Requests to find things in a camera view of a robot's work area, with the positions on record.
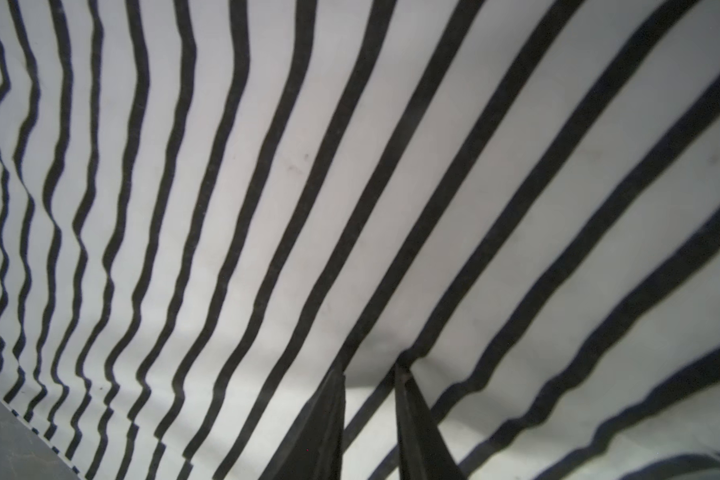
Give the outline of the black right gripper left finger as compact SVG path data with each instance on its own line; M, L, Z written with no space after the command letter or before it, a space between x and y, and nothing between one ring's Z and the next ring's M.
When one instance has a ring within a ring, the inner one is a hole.
M345 376L332 365L261 479L340 479L345 406Z

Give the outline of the black white striped tank top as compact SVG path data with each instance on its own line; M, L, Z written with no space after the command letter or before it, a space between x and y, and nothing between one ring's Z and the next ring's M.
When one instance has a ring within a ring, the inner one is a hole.
M261 479L332 365L465 479L720 476L720 1L0 1L0 403Z

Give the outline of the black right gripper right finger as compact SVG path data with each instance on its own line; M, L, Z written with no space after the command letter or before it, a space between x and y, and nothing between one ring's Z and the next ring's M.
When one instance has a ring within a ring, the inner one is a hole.
M465 479L411 372L394 369L395 413L400 478Z

